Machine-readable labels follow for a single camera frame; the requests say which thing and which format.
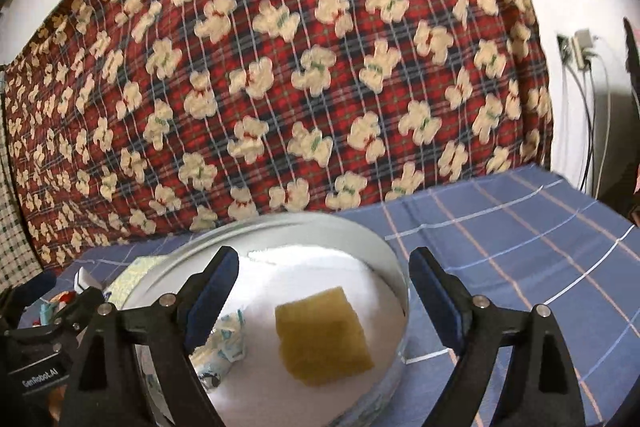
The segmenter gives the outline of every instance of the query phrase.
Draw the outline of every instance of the checkered cloth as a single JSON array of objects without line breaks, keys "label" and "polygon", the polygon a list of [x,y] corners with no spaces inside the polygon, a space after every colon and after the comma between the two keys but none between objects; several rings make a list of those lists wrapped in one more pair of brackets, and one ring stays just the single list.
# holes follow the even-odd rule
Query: checkered cloth
[{"label": "checkered cloth", "polygon": [[[555,174],[520,168],[374,204],[340,215],[383,235],[406,261],[429,247],[473,294],[528,311],[548,303],[580,381],[587,425],[610,419],[640,375],[640,232]],[[111,282],[140,255],[169,253],[192,236],[95,248],[50,295],[70,289],[81,266]],[[24,320],[36,317],[29,311]],[[415,291],[407,366],[378,427],[419,427],[453,369]],[[508,367],[500,350],[476,425],[490,423]]]},{"label": "checkered cloth", "polygon": [[8,68],[47,267],[263,212],[548,166],[531,0],[63,0]]},{"label": "checkered cloth", "polygon": [[27,282],[42,271],[22,224],[4,135],[4,96],[0,98],[0,291]]}]

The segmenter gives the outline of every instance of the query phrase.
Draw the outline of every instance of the metal tin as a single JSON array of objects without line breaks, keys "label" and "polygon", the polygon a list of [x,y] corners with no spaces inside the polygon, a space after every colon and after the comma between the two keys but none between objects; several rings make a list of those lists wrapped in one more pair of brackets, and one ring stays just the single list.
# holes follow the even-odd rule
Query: metal tin
[{"label": "metal tin", "polygon": [[[404,327],[396,357],[385,376],[347,411],[326,427],[366,427],[386,407],[396,391],[404,367],[409,322],[409,275],[386,242],[347,219],[316,212],[271,214],[211,230],[178,248],[151,269],[130,293],[123,308],[146,306],[167,290],[177,291],[191,273],[204,269],[219,247],[234,248],[247,256],[256,250],[288,245],[313,245],[342,251],[366,264],[396,295],[404,312]],[[187,271],[177,269],[188,263]]]}]

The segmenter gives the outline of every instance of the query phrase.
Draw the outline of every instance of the black object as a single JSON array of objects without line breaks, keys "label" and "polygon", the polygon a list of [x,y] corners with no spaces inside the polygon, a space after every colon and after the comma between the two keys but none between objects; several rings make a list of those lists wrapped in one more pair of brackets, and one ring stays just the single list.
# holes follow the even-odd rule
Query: black object
[{"label": "black object", "polygon": [[[411,254],[409,270],[440,339],[460,357],[424,427],[473,423],[502,346],[513,346],[513,352],[492,426],[584,427],[571,358],[549,308],[539,305],[519,312],[498,308],[484,296],[472,297],[427,248]],[[188,353],[202,331],[210,331],[237,277],[238,254],[223,247],[177,295],[163,295],[151,306],[118,311],[89,289],[64,308],[52,326],[6,329],[0,336],[0,417],[10,411],[12,426],[48,425],[42,408],[29,406],[31,398],[48,391],[54,380],[37,379],[27,388],[23,382],[28,380],[11,378],[15,370],[9,375],[2,371],[9,360],[37,353],[37,367],[50,371],[57,363],[58,371],[66,372],[55,380],[67,384],[60,427],[152,427],[159,411],[146,395],[136,360],[136,345],[146,345],[174,425],[224,427]],[[210,310],[198,311],[204,305]],[[75,333],[86,323],[76,347]],[[15,346],[21,352],[11,355]],[[20,367],[26,377],[27,368]]]}]

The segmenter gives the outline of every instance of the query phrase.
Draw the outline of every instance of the white stripe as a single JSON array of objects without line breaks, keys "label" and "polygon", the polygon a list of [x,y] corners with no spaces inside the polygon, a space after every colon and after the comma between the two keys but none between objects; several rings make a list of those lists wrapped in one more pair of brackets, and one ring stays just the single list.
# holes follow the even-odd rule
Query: white stripe
[{"label": "white stripe", "polygon": [[405,365],[409,365],[410,363],[422,362],[423,360],[435,359],[440,355],[446,355],[449,352],[449,348],[442,349],[440,351],[434,351],[433,353],[429,353],[428,355],[423,355],[421,357],[415,357],[414,359],[408,359],[404,361]]},{"label": "white stripe", "polygon": [[564,290],[562,290],[561,292],[557,293],[556,295],[554,295],[553,297],[551,297],[549,300],[545,301],[545,304],[551,304],[553,301],[555,301],[558,297],[561,297],[562,295],[564,295],[565,293],[567,293],[571,288],[573,288],[575,285],[577,285],[578,282],[580,282],[582,279],[584,279],[585,277],[587,277],[592,271],[594,271],[598,266],[600,266],[600,264],[602,264],[602,262],[609,256],[609,254],[611,252],[613,252],[614,248],[617,247],[617,245],[620,243],[620,241],[622,241],[629,232],[631,232],[636,226],[632,225],[626,232],[625,235],[623,235],[622,237],[616,239],[615,243],[613,243],[612,247],[609,248],[609,251],[607,251],[606,254],[604,254],[602,256],[602,258],[596,263],[594,264],[590,269],[588,269],[585,273],[583,273],[582,275],[580,275],[580,277],[578,277],[578,279],[576,279],[575,281],[573,281],[569,286],[567,286]]},{"label": "white stripe", "polygon": [[433,224],[423,223],[422,225],[420,225],[415,229],[405,230],[404,232],[393,233],[391,235],[385,235],[385,241],[389,241],[390,239],[398,239],[399,237],[404,237],[406,235],[412,235],[416,232],[420,232],[420,230],[423,230],[423,229],[441,229],[443,227],[448,227],[449,225],[453,225],[455,223],[468,221],[469,219],[473,219],[474,217],[484,216],[485,214],[491,214],[496,210],[508,208],[510,206],[513,206],[514,204],[522,203],[523,201],[529,200],[536,194],[540,193],[540,191],[543,190],[544,188],[553,187],[554,185],[558,185],[559,183],[562,183],[562,182],[564,182],[564,180],[558,180],[548,185],[540,185],[540,187],[538,187],[532,193],[527,194],[526,196],[523,196],[521,198],[518,198],[517,200],[508,201],[508,203],[502,203],[497,206],[492,206],[492,208],[486,208],[484,210],[481,210],[480,212],[475,212],[474,214],[468,214],[468,216],[457,217],[456,219],[450,219],[449,221],[443,221],[442,223],[433,223]]}]

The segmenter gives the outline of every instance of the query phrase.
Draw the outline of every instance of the blue tablecloth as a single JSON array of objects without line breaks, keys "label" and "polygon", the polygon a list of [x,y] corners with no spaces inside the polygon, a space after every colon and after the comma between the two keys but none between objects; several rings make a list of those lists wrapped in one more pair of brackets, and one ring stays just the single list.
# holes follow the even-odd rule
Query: blue tablecloth
[{"label": "blue tablecloth", "polygon": [[[473,295],[526,311],[549,303],[571,352],[588,425],[611,418],[640,375],[640,232],[560,176],[526,167],[341,215],[383,235],[401,259],[429,247]],[[136,257],[170,253],[191,237],[94,248],[60,276],[50,296],[71,289],[81,266],[111,282]],[[378,427],[421,426],[455,363],[415,292],[411,313],[405,374]],[[25,320],[35,317],[31,309]],[[500,350],[478,427],[491,421],[509,351]]]}]

